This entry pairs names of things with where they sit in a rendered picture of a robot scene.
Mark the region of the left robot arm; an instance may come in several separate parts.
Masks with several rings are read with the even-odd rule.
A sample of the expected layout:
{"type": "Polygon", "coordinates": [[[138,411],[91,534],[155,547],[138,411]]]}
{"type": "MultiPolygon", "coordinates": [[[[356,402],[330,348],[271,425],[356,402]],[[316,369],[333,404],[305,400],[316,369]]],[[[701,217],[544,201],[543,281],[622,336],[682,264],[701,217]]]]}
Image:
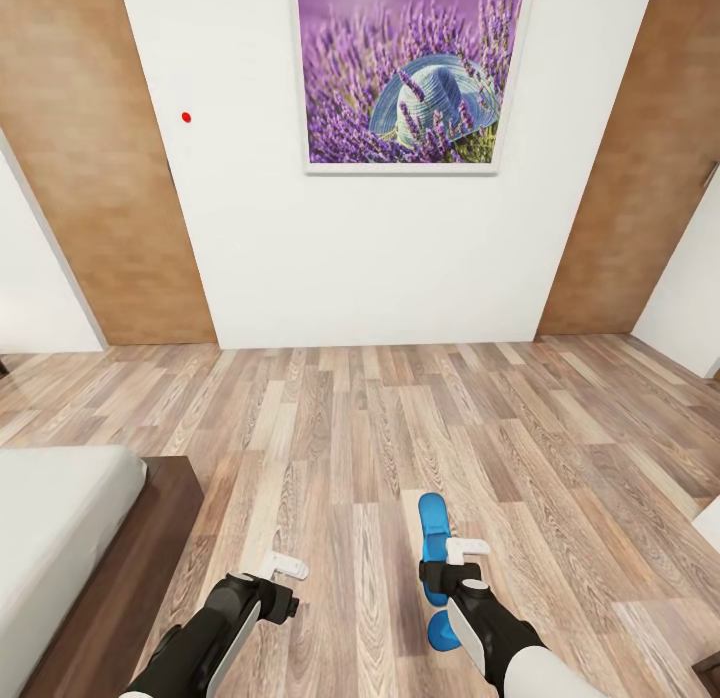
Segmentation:
{"type": "Polygon", "coordinates": [[[274,583],[275,573],[304,581],[308,567],[268,550],[257,577],[227,573],[184,628],[176,624],[161,639],[119,698],[213,698],[256,622],[282,625],[296,615],[299,598],[274,583]]]}

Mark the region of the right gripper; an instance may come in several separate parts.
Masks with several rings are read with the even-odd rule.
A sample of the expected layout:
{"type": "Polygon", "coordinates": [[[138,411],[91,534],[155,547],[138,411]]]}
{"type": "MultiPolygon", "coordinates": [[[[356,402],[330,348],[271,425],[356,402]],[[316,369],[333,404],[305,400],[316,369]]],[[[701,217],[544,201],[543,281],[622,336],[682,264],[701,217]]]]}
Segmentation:
{"type": "Polygon", "coordinates": [[[482,580],[478,563],[464,561],[464,565],[450,565],[446,561],[419,561],[419,579],[427,581],[430,593],[447,595],[448,582],[457,573],[466,573],[482,580]]]}

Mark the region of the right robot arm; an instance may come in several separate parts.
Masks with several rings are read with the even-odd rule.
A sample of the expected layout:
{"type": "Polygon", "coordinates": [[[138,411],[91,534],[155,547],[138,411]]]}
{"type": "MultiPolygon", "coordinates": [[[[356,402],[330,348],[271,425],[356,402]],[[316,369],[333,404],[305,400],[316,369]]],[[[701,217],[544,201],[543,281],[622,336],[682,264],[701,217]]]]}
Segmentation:
{"type": "Polygon", "coordinates": [[[607,698],[559,659],[528,621],[503,607],[463,555],[488,555],[483,539],[448,538],[446,561],[419,561],[428,590],[448,596],[451,629],[499,698],[607,698]]]}

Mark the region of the sandal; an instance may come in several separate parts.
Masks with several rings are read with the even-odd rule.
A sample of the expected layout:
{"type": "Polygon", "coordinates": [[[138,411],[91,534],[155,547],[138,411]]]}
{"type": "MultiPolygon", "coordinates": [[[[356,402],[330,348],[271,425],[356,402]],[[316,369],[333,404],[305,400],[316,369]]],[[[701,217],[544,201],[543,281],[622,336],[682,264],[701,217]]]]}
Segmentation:
{"type": "Polygon", "coordinates": [[[427,636],[432,648],[443,653],[463,646],[451,629],[447,608],[439,611],[430,620],[427,636]]]}
{"type": "MultiPolygon", "coordinates": [[[[445,544],[448,538],[453,538],[447,518],[445,500],[438,493],[423,493],[419,498],[418,510],[423,532],[422,561],[446,561],[448,551],[445,544]]],[[[448,596],[434,594],[428,590],[427,581],[423,581],[425,595],[431,605],[446,608],[448,596]]]]}

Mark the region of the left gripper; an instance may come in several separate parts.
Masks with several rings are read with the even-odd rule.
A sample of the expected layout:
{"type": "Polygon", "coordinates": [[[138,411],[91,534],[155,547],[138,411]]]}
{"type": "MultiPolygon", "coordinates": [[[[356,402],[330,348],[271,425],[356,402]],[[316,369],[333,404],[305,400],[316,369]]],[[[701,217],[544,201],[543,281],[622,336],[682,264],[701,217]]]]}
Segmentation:
{"type": "Polygon", "coordinates": [[[259,619],[282,625],[289,617],[294,618],[300,601],[292,596],[293,590],[268,579],[256,578],[265,590],[265,606],[259,619]]]}

